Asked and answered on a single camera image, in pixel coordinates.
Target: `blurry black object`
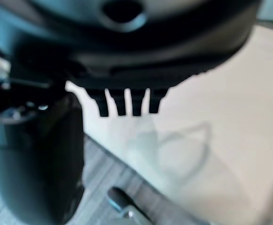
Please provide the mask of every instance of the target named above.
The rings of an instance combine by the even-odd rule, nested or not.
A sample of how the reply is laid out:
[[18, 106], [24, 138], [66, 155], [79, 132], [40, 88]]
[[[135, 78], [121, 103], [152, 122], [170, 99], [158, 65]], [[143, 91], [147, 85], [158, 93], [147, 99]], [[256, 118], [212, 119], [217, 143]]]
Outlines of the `blurry black object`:
[[171, 87], [222, 64], [246, 42], [261, 0], [0, 0], [0, 194], [28, 224], [65, 224], [83, 193], [84, 87], [108, 116], [150, 113]]
[[0, 81], [0, 195], [18, 219], [72, 218], [84, 192], [83, 135], [74, 94]]

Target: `black handle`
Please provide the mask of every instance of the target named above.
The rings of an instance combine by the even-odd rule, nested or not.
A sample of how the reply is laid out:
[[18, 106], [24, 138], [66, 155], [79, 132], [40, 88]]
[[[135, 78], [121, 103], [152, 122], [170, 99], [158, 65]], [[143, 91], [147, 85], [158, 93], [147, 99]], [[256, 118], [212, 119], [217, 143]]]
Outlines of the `black handle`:
[[0, 196], [29, 225], [64, 225], [81, 201], [82, 110], [72, 93], [0, 85]]
[[107, 193], [107, 199], [110, 205], [119, 213], [121, 213], [128, 206], [136, 208], [149, 221], [150, 218], [135, 204], [133, 199], [119, 187], [112, 187]]

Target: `dark plastic part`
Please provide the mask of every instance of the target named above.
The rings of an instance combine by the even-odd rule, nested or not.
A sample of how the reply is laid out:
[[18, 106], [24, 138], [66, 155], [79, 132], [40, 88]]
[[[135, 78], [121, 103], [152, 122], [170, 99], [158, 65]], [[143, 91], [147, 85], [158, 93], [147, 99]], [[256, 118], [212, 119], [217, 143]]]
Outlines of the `dark plastic part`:
[[142, 101], [146, 90], [131, 90], [133, 116], [141, 116]]
[[78, 99], [65, 91], [1, 86], [0, 196], [28, 225], [64, 225], [84, 192]]
[[119, 187], [112, 187], [109, 189], [107, 192], [107, 199], [110, 205], [119, 213], [121, 213], [128, 206], [133, 206], [148, 220], [150, 220], [150, 218], [135, 204], [133, 199]]
[[108, 105], [107, 105], [105, 90], [86, 89], [86, 92], [92, 99], [96, 101], [99, 108], [100, 116], [108, 117], [109, 112], [108, 112]]
[[118, 115], [126, 116], [125, 90], [109, 90], [109, 93], [117, 106]]
[[151, 90], [150, 93], [150, 113], [158, 113], [161, 100], [166, 96], [169, 89]]

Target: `wooden floor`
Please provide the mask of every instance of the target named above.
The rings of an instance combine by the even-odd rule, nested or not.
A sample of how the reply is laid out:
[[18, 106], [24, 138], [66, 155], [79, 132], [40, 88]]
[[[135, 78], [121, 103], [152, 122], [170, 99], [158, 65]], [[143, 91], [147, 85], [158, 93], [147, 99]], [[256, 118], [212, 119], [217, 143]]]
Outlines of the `wooden floor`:
[[[176, 205], [155, 191], [138, 174], [114, 158], [94, 141], [85, 145], [86, 191], [80, 207], [69, 225], [108, 225], [119, 217], [106, 201], [106, 192], [112, 186], [123, 188], [156, 225], [207, 225], [187, 215]], [[21, 225], [0, 200], [0, 225]]]

